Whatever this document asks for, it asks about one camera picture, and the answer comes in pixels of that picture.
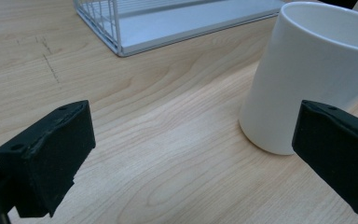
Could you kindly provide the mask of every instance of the wood grain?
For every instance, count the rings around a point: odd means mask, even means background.
[[[12,223],[358,223],[298,156],[241,132],[274,22],[118,58],[70,0],[0,0],[0,145],[83,99],[97,139],[53,218]]]

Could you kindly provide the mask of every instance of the scratch mark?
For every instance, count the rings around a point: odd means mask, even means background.
[[[50,50],[50,47],[48,46],[48,41],[46,40],[46,38],[43,36],[42,37],[42,44],[43,44],[43,46],[45,46],[45,48],[48,50],[48,53],[49,54],[52,54],[51,53],[51,50]]]
[[[46,57],[45,54],[43,54],[43,57],[45,58],[45,61],[48,64],[48,68],[50,69],[51,74],[54,76],[54,79],[57,81],[57,83],[60,83],[60,80],[58,79],[58,76],[57,76],[56,72],[54,71],[54,69],[51,67],[50,62],[48,61],[48,58]]]

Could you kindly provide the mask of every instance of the screw hole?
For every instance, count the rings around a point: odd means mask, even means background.
[[[14,145],[13,147],[11,147],[10,149],[13,151],[17,151],[19,149],[22,149],[23,147],[24,147],[23,144],[17,144],[17,145]]]

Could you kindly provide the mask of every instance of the wooden table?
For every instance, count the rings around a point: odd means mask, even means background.
[[[12,222],[358,223],[298,156],[269,154],[241,132],[274,22],[118,58],[70,0],[0,0],[0,146],[83,99],[97,139],[53,218],[13,209]]]

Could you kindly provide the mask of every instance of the ceramic mug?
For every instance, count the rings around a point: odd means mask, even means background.
[[[282,7],[240,125],[257,146],[275,154],[291,143],[302,100],[348,108],[358,99],[358,12],[323,3]]]

